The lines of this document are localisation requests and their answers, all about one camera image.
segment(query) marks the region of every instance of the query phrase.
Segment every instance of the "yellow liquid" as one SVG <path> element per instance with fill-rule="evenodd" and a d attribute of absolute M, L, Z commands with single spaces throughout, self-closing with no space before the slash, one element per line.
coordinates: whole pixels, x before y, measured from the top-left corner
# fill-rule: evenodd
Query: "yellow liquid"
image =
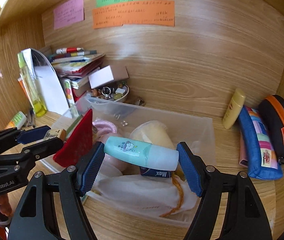
<path fill-rule="evenodd" d="M 33 102 L 33 109 L 36 117 L 41 117 L 46 113 L 46 109 L 40 101 Z"/>

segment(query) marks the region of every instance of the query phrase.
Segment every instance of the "pink sticky note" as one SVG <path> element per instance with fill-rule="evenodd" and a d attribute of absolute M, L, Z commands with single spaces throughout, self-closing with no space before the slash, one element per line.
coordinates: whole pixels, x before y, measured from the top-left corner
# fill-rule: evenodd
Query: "pink sticky note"
<path fill-rule="evenodd" d="M 69 0 L 54 9 L 54 29 L 84 20 L 83 0 Z"/>

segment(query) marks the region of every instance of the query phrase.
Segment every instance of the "yellow bottle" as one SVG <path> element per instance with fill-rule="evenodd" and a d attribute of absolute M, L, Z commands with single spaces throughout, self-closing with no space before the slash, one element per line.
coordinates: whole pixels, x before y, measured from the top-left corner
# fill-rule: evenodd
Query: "yellow bottle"
<path fill-rule="evenodd" d="M 35 115 L 41 117 L 46 113 L 45 104 L 41 101 L 40 96 L 37 92 L 36 86 L 31 78 L 29 69 L 26 65 L 23 53 L 20 52 L 17 54 L 17 58 L 20 66 L 20 74 L 23 80 L 26 94 L 29 98 L 30 103 L 34 109 Z"/>
<path fill-rule="evenodd" d="M 225 129 L 229 130 L 232 127 L 232 125 L 234 125 L 244 105 L 244 101 L 245 101 L 245 94 L 243 90 L 237 88 L 223 117 L 222 124 Z"/>

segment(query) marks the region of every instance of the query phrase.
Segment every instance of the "transparent bottle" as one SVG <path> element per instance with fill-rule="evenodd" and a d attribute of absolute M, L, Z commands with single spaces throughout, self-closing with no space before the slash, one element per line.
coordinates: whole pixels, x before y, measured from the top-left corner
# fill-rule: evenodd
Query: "transparent bottle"
<path fill-rule="evenodd" d="M 20 74 L 21 74 L 21 78 L 23 80 L 23 84 L 24 84 L 24 87 L 25 87 L 25 90 L 26 90 L 26 94 L 29 98 L 30 103 L 32 104 L 35 115 L 37 117 L 41 117 L 47 111 L 45 104 L 40 99 L 40 95 L 37 92 L 35 83 L 31 78 L 31 75 L 29 73 L 29 68 L 26 65 L 23 53 L 22 52 L 18 53 L 17 58 L 18 58 L 18 61 L 19 61 Z"/>

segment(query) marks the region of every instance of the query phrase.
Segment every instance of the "transparent plastic bin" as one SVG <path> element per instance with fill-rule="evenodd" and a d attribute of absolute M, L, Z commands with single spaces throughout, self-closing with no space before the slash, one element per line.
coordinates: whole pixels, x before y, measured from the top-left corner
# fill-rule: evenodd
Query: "transparent plastic bin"
<path fill-rule="evenodd" d="M 196 117 L 86 96 L 82 97 L 76 102 L 75 106 L 62 115 L 52 125 L 52 129 L 63 128 L 66 130 L 79 114 L 84 115 L 89 109 L 93 109 L 93 121 L 99 118 L 114 123 L 126 138 L 129 138 L 130 133 L 136 127 L 145 122 L 152 120 L 162 122 L 166 125 L 167 133 L 174 146 L 181 141 L 185 141 L 193 154 L 199 155 L 206 165 L 216 165 L 213 123 L 212 119 L 207 117 Z M 49 156 L 41 161 L 53 172 L 60 172 L 64 169 L 53 161 L 53 156 Z M 167 218 L 154 218 L 130 211 L 126 207 L 109 201 L 92 191 L 88 192 L 88 195 L 126 213 L 180 227 L 190 226 L 198 206 L 197 203 L 192 210 L 170 215 Z"/>

